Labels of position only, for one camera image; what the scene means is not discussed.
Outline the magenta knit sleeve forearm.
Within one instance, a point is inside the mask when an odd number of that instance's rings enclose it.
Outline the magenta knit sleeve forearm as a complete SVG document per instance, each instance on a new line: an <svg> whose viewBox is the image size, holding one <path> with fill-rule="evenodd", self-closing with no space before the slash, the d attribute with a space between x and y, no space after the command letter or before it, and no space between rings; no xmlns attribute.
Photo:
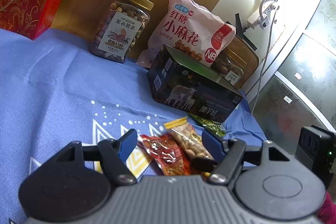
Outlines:
<svg viewBox="0 0 336 224"><path fill-rule="evenodd" d="M321 207L318 218L325 224L336 224L336 204L333 203L330 194L326 193L326 198Z"/></svg>

